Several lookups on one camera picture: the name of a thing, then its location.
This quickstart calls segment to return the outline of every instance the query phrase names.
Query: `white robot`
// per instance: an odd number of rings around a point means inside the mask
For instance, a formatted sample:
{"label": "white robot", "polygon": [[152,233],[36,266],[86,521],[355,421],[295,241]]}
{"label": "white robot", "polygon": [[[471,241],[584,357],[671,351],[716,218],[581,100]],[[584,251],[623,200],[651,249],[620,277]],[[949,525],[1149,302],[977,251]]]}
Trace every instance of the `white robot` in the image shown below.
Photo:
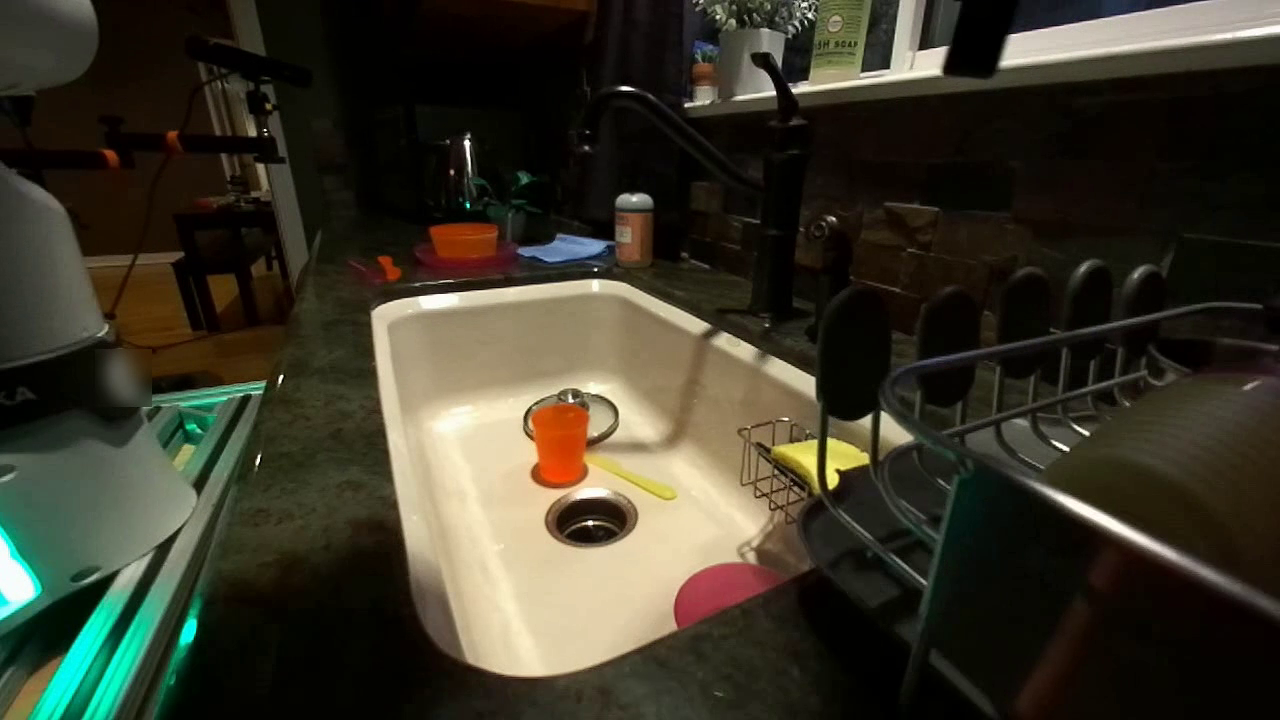
{"label": "white robot", "polygon": [[[0,0],[0,100],[75,81],[93,0]],[[194,506],[94,302],[66,213],[0,163],[0,637],[165,544]]]}

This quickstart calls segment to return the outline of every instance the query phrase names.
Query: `farmhouse sink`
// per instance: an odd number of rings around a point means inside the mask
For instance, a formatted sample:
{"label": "farmhouse sink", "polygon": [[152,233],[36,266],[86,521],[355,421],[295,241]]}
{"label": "farmhouse sink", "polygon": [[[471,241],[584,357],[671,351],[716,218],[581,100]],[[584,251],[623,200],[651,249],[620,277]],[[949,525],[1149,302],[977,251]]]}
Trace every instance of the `farmhouse sink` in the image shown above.
{"label": "farmhouse sink", "polygon": [[[806,370],[620,279],[407,294],[372,312],[372,337],[420,622],[496,676],[563,676],[674,633],[680,585],[743,560],[771,521],[739,483],[734,427],[815,412]],[[592,450],[674,498],[601,468],[539,489],[525,406],[560,388],[611,399],[620,427]],[[616,537],[570,544],[557,498],[616,506]]]}

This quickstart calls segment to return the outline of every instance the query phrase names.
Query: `green countertop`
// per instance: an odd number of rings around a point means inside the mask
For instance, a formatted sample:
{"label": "green countertop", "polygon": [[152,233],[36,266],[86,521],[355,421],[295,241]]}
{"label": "green countertop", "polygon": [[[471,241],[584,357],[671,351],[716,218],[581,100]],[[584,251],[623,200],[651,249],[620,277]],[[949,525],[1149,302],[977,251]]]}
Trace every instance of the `green countertop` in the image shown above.
{"label": "green countertop", "polygon": [[[415,228],[329,233],[291,307],[254,465],[226,498],[199,581],[199,637],[170,716],[893,716],[905,645],[819,573],[611,664],[557,681],[463,668],[422,637],[377,406],[369,307],[351,254],[403,254]],[[747,287],[651,266],[685,307]]]}

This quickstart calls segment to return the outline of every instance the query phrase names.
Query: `black faucet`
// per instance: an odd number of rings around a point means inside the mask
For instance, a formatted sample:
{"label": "black faucet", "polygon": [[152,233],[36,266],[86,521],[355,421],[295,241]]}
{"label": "black faucet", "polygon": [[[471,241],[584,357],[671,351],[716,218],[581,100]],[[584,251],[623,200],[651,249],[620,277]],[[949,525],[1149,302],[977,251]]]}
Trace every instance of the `black faucet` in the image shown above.
{"label": "black faucet", "polygon": [[759,245],[750,260],[750,315],[765,322],[780,322],[793,315],[793,273],[797,273],[797,236],[798,236],[798,205],[802,205],[802,171],[806,171],[806,121],[798,115],[798,100],[793,97],[783,73],[769,53],[750,53],[750,62],[769,73],[774,91],[774,112],[769,121],[771,144],[765,157],[765,180],[743,176],[713,141],[702,141],[674,106],[647,97],[633,83],[601,89],[581,121],[581,151],[594,146],[601,115],[611,103],[633,103],[647,115],[685,157],[716,171],[723,182],[747,192],[759,209]]}

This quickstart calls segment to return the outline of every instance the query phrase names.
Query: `yellow sponge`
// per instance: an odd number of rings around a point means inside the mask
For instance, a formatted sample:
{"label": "yellow sponge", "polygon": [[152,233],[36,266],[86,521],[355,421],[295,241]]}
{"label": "yellow sponge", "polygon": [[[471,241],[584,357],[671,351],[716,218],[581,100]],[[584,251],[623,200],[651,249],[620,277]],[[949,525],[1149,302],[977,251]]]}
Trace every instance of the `yellow sponge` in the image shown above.
{"label": "yellow sponge", "polygon": [[[797,439],[797,442],[774,442],[771,461],[793,473],[797,479],[802,479],[811,491],[815,489],[815,439]],[[841,489],[841,473],[862,468],[866,450],[827,434],[827,491]]]}

